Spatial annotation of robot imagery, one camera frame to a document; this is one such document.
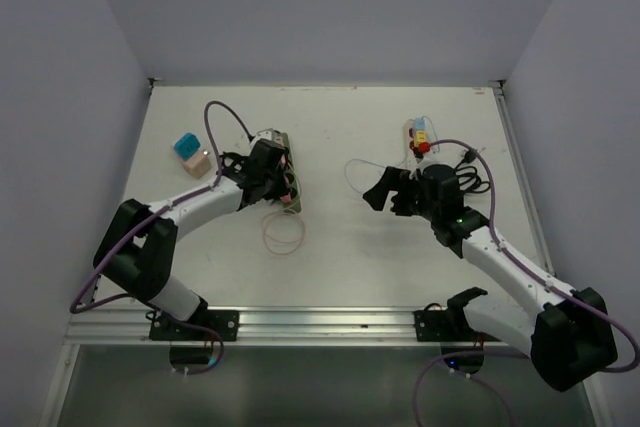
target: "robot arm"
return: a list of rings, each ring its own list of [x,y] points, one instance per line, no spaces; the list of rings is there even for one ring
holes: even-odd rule
[[[142,204],[124,202],[111,221],[94,258],[94,267],[127,232],[165,210],[113,257],[103,275],[135,299],[151,304],[177,320],[210,326],[207,302],[171,275],[175,245],[203,224],[241,210],[259,200],[278,200],[290,194],[285,177],[287,150],[264,138],[255,139],[251,153],[225,153],[220,181],[204,184],[170,199]]]
[[[415,172],[387,167],[380,181],[363,198],[377,211],[390,192],[391,211],[419,215],[431,222],[438,241],[458,257],[479,267],[518,303],[494,299],[477,287],[447,302],[445,329],[450,333],[484,332],[531,358],[541,377],[564,391],[615,362],[617,351],[611,326],[548,287],[571,295],[606,313],[604,300],[593,289],[580,292],[552,277],[511,246],[489,225],[489,219],[464,205],[455,170],[448,165],[421,162]],[[517,268],[501,251],[508,249],[546,285]]]

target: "small object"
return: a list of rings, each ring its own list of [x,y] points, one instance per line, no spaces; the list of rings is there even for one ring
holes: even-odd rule
[[[191,132],[187,132],[173,144],[173,150],[180,156],[182,160],[188,160],[200,149],[200,141]]]
[[[211,170],[211,161],[209,160],[207,152],[202,150],[198,150],[187,160],[180,160],[180,163],[184,170],[196,179],[199,179]]]
[[[477,158],[478,158],[478,152],[475,150],[469,149],[465,151],[464,154],[462,154],[462,162],[465,164],[470,164]]]
[[[287,155],[282,156],[282,165],[285,167],[285,177],[287,185],[290,188],[290,192],[280,197],[280,202],[282,202],[282,207],[288,212],[297,212],[300,213],[302,210],[302,206],[300,204],[300,186],[298,179],[296,178],[294,172],[293,165],[293,157],[291,154],[291,142],[289,140],[289,135],[286,132],[280,132],[273,128],[265,129],[258,132],[255,136],[256,139],[267,139],[277,144],[282,145],[285,149],[287,149]]]
[[[409,131],[409,135],[413,138],[413,147],[410,148],[414,153],[424,155],[431,150],[424,117],[416,117],[413,120],[413,128]]]

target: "black cable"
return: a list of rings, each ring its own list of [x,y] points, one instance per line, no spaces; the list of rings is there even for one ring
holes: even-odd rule
[[[462,160],[454,167],[458,182],[460,183],[460,190],[462,190],[465,195],[484,194],[491,189],[491,184],[486,180],[482,180],[478,169],[470,165],[476,158],[477,154],[475,151],[467,150],[462,156]]]

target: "black mount bracket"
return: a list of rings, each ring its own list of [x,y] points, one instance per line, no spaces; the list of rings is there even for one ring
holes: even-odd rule
[[[416,340],[418,342],[475,342],[482,335],[485,341],[497,339],[476,332],[467,323],[463,308],[476,297],[487,295],[479,287],[472,287],[447,300],[446,309],[431,309],[438,304],[429,304],[422,310],[413,312]]]
[[[149,312],[147,319],[151,321],[149,339],[169,342],[188,342],[211,340],[199,330],[180,327],[158,312]],[[211,326],[225,342],[235,342],[238,337],[240,313],[237,310],[207,310],[204,318],[200,317],[203,325]]]

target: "blue block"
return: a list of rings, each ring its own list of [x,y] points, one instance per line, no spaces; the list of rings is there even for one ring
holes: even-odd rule
[[[416,117],[413,120],[413,131],[417,131],[417,130],[426,130],[427,125],[426,122],[424,121],[424,117]]]
[[[182,160],[187,160],[195,154],[200,148],[200,141],[191,132],[184,134],[180,140],[176,142],[173,149]]]

